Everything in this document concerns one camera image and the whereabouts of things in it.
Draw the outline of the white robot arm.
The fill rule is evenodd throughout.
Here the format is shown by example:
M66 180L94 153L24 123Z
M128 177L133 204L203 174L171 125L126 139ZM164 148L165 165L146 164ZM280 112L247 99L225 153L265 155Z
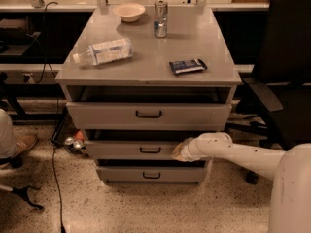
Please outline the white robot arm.
M272 180L268 233L311 233L310 143L284 151L235 144L226 133L203 133L178 144L172 157L221 158Z

